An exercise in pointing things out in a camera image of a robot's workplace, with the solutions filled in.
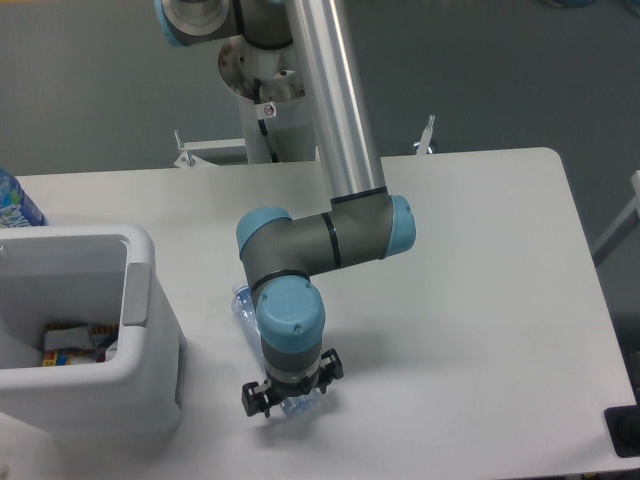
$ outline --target blue joint cap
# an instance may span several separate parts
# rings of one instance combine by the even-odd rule
[[[391,202],[393,204],[393,226],[384,258],[406,252],[413,247],[416,241],[416,221],[411,213],[409,202],[400,195],[392,195]]]
[[[324,304],[309,280],[287,275],[270,281],[256,308],[262,339],[283,353],[301,353],[322,340]]]
[[[154,6],[156,8],[156,16],[158,17],[158,23],[162,27],[162,33],[164,33],[164,38],[167,39],[169,45],[173,47],[184,47],[178,39],[173,35],[171,28],[169,27],[169,22],[167,21],[167,17],[164,16],[164,9],[162,8],[162,0],[155,0]]]
[[[256,233],[267,223],[279,218],[291,220],[289,213],[284,208],[279,207],[261,207],[250,211],[238,222],[236,227],[236,240],[238,241],[238,251],[242,257],[242,249],[247,243],[251,235]]]

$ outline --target water bottle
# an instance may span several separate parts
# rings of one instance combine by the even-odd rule
[[[262,357],[262,344],[260,343],[260,330],[258,329],[258,321],[256,313],[253,309],[251,301],[251,292],[245,284],[237,284],[233,287],[234,299],[231,302],[231,310],[233,310],[236,321],[239,323],[247,344],[253,352],[253,356],[264,369]],[[286,398],[280,406],[287,418],[293,418],[307,410],[313,408],[320,400],[318,389],[314,388],[308,395],[300,397]]]
[[[45,225],[46,219],[20,182],[0,168],[0,228]]]

